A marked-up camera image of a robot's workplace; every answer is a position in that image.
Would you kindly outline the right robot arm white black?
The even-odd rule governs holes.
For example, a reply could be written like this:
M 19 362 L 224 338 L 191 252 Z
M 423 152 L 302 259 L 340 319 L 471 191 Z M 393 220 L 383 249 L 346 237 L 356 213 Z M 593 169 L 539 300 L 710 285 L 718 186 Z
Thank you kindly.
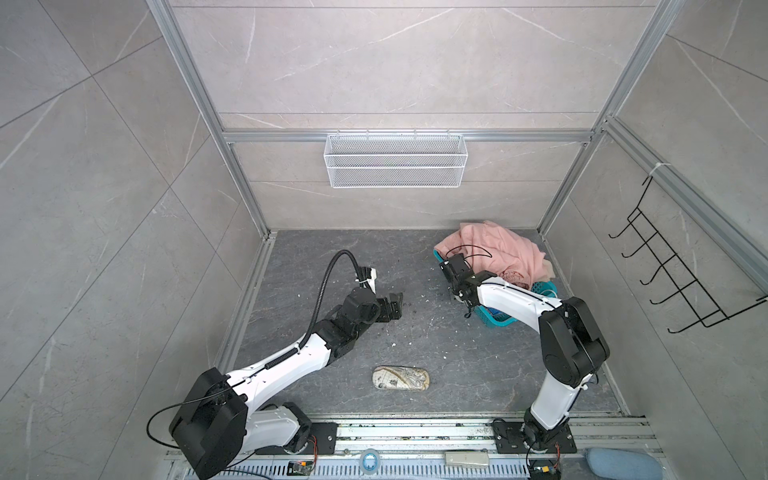
M 491 272 L 475 272 L 461 254 L 436 257 L 451 293 L 468 307 L 469 315 L 494 327 L 520 322 L 539 335 L 547 373 L 535 401 L 525 411 L 521 435 L 527 448 L 548 450 L 568 431 L 576 399 L 610 356 L 589 307 L 577 297 L 548 297 Z

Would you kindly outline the teal plastic basket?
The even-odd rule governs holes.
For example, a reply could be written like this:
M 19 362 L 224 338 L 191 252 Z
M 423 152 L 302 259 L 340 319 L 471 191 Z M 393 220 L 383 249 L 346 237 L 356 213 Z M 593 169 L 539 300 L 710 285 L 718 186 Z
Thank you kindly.
M 433 254 L 441 269 L 441 262 L 445 259 L 436 250 Z M 460 302 L 468 308 L 468 316 L 475 314 L 486 326 L 506 327 L 521 323 L 538 333 L 539 317 L 561 305 L 561 300 L 557 298 L 557 287 L 551 281 L 537 282 L 526 289 L 508 283 L 488 271 L 474 273 L 477 302 Z

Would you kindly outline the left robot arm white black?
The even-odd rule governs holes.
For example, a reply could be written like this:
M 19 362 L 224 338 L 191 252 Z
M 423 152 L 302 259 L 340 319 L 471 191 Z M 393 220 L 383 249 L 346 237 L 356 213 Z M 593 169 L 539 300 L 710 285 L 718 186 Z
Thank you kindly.
M 227 374 L 200 374 L 169 425 L 197 477 L 216 476 L 244 450 L 302 448 L 311 420 L 291 402 L 268 408 L 268 401 L 349 353 L 373 324 L 400 319 L 402 307 L 401 293 L 378 297 L 357 287 L 288 347 Z

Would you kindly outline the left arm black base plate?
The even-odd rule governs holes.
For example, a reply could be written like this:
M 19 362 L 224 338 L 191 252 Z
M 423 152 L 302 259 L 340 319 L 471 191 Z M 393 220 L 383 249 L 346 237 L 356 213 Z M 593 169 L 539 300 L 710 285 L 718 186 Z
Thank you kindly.
M 257 455 L 313 454 L 333 455 L 336 450 L 339 425 L 334 422 L 313 423 L 307 432 L 300 433 L 296 442 L 288 446 L 268 446 L 258 449 Z

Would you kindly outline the pink shorts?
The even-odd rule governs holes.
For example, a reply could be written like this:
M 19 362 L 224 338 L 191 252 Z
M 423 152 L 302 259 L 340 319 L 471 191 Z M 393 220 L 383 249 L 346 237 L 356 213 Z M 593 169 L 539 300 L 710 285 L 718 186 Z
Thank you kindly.
M 552 263 L 534 242 L 491 221 L 461 223 L 435 250 L 443 259 L 462 254 L 463 264 L 474 272 L 488 271 L 526 289 L 555 277 Z

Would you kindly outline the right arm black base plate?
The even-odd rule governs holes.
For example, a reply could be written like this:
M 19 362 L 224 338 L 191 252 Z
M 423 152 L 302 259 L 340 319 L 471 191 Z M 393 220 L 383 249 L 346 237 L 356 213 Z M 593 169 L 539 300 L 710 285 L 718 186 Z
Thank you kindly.
M 535 420 L 508 421 L 494 419 L 491 424 L 496 451 L 500 454 L 575 454 L 577 447 L 565 419 L 551 430 L 546 430 Z

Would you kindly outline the small green circuit board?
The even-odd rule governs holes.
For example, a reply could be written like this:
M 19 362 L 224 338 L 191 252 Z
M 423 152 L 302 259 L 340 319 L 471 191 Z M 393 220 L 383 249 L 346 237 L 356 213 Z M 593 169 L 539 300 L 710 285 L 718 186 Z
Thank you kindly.
M 289 461 L 286 468 L 287 476 L 310 476 L 315 471 L 314 460 Z

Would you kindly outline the blue grey cushion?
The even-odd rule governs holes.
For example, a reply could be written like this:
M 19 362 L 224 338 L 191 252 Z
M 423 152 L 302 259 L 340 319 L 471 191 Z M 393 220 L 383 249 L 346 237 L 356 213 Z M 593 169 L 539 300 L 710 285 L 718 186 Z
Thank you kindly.
M 662 480 L 661 464 L 645 453 L 591 448 L 586 453 L 590 470 L 604 479 L 614 480 Z

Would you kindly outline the right small circuit board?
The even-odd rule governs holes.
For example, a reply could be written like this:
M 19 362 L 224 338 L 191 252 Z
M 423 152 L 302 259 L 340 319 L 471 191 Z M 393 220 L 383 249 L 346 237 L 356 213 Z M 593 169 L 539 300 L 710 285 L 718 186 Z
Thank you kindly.
M 530 480 L 560 480 L 561 471 L 556 463 L 549 460 L 532 461 L 528 465 Z

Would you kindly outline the blue tape roll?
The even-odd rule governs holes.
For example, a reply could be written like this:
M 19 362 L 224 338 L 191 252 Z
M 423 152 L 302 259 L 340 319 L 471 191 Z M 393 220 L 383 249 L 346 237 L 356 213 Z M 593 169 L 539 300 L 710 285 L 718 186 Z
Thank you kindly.
M 381 458 L 378 451 L 367 449 L 360 454 L 360 470 L 365 475 L 375 475 L 381 466 Z

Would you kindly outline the white remote box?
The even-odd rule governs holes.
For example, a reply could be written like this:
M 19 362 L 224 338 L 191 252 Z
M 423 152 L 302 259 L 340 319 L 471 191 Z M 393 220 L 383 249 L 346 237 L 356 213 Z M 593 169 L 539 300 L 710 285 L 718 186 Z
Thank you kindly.
M 489 454 L 485 451 L 476 450 L 454 450 L 446 451 L 444 454 L 445 464 L 447 466 L 461 467 L 467 469 L 485 469 L 490 466 Z

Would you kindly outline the aluminium mounting rail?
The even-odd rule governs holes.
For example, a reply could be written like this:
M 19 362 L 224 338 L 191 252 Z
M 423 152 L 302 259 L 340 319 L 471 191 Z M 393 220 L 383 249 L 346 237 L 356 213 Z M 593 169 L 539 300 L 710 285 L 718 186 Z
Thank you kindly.
M 642 417 L 576 415 L 570 420 L 575 454 L 500 454 L 486 417 L 445 418 L 328 418 L 320 422 L 339 425 L 333 455 L 257 455 L 241 454 L 217 476 L 220 479 L 529 479 L 532 461 L 556 463 L 561 479 L 601 478 L 586 461 L 591 448 L 606 448 L 645 453 L 663 468 L 663 479 L 674 478 L 669 462 L 649 422 Z M 375 475 L 360 470 L 360 454 L 374 449 L 381 466 Z M 447 466 L 446 451 L 485 451 L 490 466 L 467 469 Z M 287 476 L 289 461 L 314 460 L 310 476 Z

